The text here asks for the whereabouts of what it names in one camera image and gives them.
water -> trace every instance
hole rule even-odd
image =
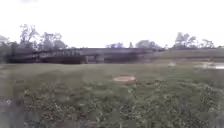
[[[195,67],[200,67],[200,68],[204,68],[204,69],[223,70],[224,69],[224,63],[203,63],[201,65],[196,65]]]
[[[168,64],[168,66],[170,66],[170,67],[175,67],[175,66],[176,66],[176,63],[174,63],[174,62],[170,62],[170,63]]]

bridge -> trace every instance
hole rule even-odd
[[[144,48],[80,48],[36,51],[7,56],[11,63],[104,63],[134,61],[138,55],[151,54],[163,49]]]

puddle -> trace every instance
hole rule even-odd
[[[224,69],[223,63],[203,63],[201,65],[196,65],[195,67],[204,68],[204,69]]]

green grass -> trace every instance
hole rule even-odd
[[[154,59],[198,59],[224,58],[224,49],[197,49],[197,50],[167,50],[155,52]]]
[[[8,65],[34,128],[209,128],[223,119],[224,71],[163,64]],[[113,81],[133,75],[136,81]]]

overcast sky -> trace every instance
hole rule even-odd
[[[224,45],[222,0],[0,0],[0,35],[19,39],[21,24],[59,32],[76,47],[136,43],[164,46],[177,32]]]

